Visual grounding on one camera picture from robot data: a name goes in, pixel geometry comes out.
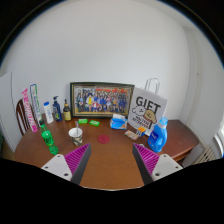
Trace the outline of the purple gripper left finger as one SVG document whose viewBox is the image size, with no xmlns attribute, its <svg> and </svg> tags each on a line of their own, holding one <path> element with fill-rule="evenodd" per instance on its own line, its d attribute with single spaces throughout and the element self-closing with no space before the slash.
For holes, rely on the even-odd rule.
<svg viewBox="0 0 224 224">
<path fill-rule="evenodd" d="M 86 144 L 66 155 L 55 155 L 42 169 L 79 185 L 90 155 L 91 145 Z"/>
</svg>

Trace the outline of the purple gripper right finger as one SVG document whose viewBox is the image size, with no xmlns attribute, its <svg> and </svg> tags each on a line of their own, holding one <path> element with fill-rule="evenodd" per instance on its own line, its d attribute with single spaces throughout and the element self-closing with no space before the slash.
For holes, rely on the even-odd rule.
<svg viewBox="0 0 224 224">
<path fill-rule="evenodd" d="M 133 144 L 132 153 L 145 185 L 182 169 L 168 154 L 158 155 L 137 143 Z"/>
</svg>

